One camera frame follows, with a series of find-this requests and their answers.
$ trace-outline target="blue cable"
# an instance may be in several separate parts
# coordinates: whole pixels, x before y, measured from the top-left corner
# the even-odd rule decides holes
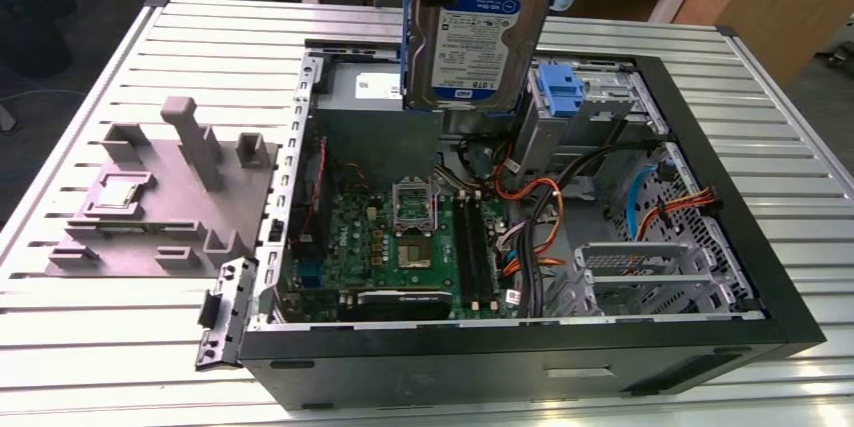
[[[635,203],[638,202],[638,192],[643,185],[643,179],[650,172],[655,172],[655,166],[647,165],[641,172],[635,180],[631,181],[631,187],[629,187],[629,196],[626,198],[626,228],[629,229],[629,238],[631,240],[638,236],[638,219],[635,217]]]

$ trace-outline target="hard drive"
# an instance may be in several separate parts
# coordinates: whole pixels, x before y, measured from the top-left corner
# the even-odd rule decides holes
[[[517,104],[550,0],[413,2],[407,105],[507,112]]]

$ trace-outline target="aluminum workbench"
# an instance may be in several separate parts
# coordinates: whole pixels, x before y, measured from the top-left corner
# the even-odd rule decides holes
[[[0,234],[0,424],[853,422],[854,182],[741,40],[712,27],[551,19],[541,48],[663,59],[828,343],[677,396],[411,410],[286,412],[249,371],[196,373],[198,308],[212,280],[43,274],[106,158],[98,141],[110,122],[139,122],[148,137],[174,138],[160,103],[186,95],[220,140],[251,129],[281,142],[306,39],[398,42],[401,14],[334,5],[154,1]]]

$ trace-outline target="white label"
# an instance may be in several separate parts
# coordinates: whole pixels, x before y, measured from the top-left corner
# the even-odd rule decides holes
[[[505,161],[505,167],[507,167],[507,169],[514,173],[518,174],[519,173],[519,168],[522,167],[515,160],[513,160],[510,157],[507,157],[507,160]]]
[[[365,72],[357,76],[357,99],[401,100],[401,74]]]
[[[518,0],[455,0],[439,14],[431,87],[439,96],[483,99],[498,90],[517,25]]]
[[[507,290],[507,295],[505,296],[505,302],[510,305],[519,305],[522,302],[522,292],[518,290]]]

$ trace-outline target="hard drive label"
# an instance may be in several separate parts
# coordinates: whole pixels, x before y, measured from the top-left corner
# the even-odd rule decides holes
[[[481,100],[495,93],[509,53],[502,36],[521,8],[518,0],[454,0],[442,8],[431,81],[437,95]]]

